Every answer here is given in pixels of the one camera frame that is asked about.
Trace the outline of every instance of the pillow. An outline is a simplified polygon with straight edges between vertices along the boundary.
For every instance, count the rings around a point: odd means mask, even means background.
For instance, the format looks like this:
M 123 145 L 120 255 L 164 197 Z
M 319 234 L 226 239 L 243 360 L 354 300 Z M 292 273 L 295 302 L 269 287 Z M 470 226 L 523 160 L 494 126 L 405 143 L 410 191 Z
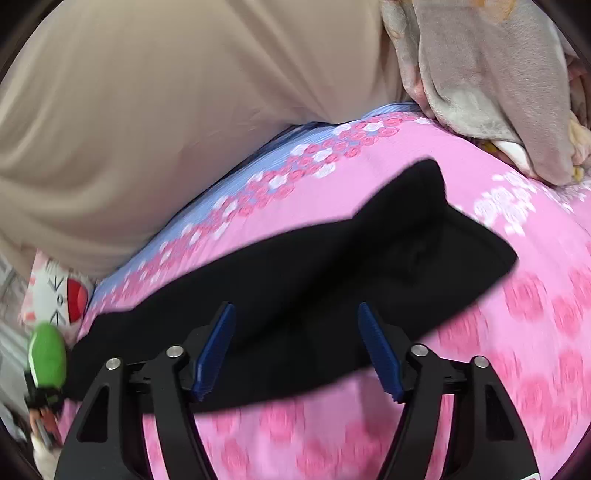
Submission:
M 22 303 L 22 324 L 31 331 L 41 322 L 52 323 L 66 343 L 73 345 L 94 291 L 88 277 L 37 252 Z
M 103 277 L 289 125 L 400 101 L 379 5 L 64 0 L 0 85 L 5 254 Z

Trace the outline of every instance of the plush toy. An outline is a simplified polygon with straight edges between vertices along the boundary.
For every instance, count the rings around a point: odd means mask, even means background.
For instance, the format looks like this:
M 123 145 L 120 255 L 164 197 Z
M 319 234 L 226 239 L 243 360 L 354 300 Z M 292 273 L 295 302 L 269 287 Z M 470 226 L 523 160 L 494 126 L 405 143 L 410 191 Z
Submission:
M 66 343 L 72 345 L 94 290 L 88 277 L 37 252 L 22 304 L 22 322 L 28 330 L 33 330 L 40 322 L 49 322 L 59 329 Z

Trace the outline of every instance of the metal screw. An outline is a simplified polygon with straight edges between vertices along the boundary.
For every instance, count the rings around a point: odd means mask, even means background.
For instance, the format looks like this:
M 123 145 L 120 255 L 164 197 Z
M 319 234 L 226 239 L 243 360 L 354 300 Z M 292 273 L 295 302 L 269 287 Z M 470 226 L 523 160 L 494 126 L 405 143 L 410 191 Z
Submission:
M 183 352 L 183 347 L 181 347 L 180 345 L 174 345 L 172 347 L 169 347 L 168 350 L 166 350 L 166 355 L 168 355 L 170 358 L 177 358 L 181 356 Z
M 416 356 L 427 356 L 427 354 L 429 353 L 429 349 L 426 346 L 421 345 L 420 343 L 413 345 L 410 351 L 413 353 L 413 355 Z
M 107 360 L 107 363 L 105 364 L 105 367 L 107 367 L 107 370 L 117 370 L 120 366 L 121 366 L 121 360 L 118 359 L 117 357 L 109 358 Z
M 488 361 L 488 358 L 482 355 L 474 357 L 474 365 L 476 365 L 478 368 L 486 368 L 490 364 L 491 363 Z

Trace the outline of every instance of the blue gripper pad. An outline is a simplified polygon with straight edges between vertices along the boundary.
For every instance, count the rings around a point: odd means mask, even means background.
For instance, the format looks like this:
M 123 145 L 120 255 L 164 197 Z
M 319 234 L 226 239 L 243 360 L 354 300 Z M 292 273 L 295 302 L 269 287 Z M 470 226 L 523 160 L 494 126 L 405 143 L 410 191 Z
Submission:
M 203 401 L 205 395 L 213 390 L 235 330 L 236 309 L 229 303 L 220 315 L 196 362 L 193 393 L 199 401 Z
M 359 333 L 368 350 L 371 362 L 378 374 L 385 392 L 395 401 L 402 400 L 402 368 L 396 354 L 390 347 L 371 309 L 363 302 L 357 310 Z

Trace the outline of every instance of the green toy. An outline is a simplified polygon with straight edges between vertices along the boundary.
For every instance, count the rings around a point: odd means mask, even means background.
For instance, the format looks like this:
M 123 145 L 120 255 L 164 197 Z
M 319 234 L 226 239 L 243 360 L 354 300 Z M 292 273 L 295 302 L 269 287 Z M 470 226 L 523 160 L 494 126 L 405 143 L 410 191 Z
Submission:
M 37 388 L 60 390 L 66 382 L 66 344 L 51 323 L 39 323 L 29 341 L 28 363 Z

